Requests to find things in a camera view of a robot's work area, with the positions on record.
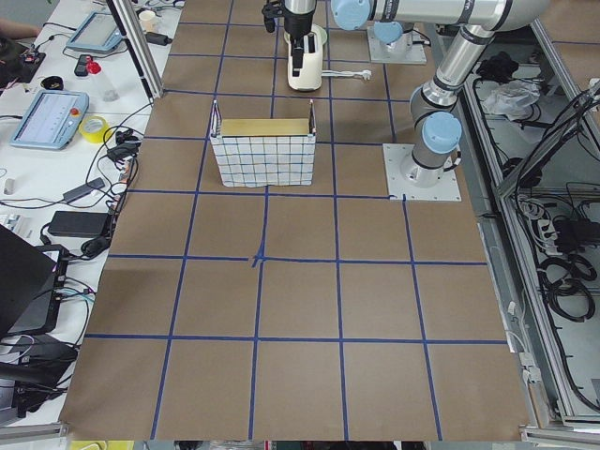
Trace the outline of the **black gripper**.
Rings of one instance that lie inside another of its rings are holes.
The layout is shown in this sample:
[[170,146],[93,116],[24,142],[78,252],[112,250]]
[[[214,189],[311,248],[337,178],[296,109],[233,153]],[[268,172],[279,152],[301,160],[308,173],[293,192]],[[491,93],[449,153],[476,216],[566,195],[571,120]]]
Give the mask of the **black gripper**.
[[284,28],[291,45],[292,75],[298,75],[303,67],[304,36],[311,31],[316,0],[284,0]]

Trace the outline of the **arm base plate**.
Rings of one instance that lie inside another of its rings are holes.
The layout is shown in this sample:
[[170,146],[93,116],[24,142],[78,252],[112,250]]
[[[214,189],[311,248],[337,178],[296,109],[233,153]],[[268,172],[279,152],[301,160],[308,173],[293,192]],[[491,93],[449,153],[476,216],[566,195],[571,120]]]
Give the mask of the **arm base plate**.
[[392,44],[384,44],[375,35],[374,27],[367,28],[369,56],[372,63],[425,65],[427,57],[424,40],[417,30],[404,33]]
[[392,201],[460,202],[456,172],[448,157],[441,168],[425,169],[413,160],[413,144],[382,146],[388,197]]

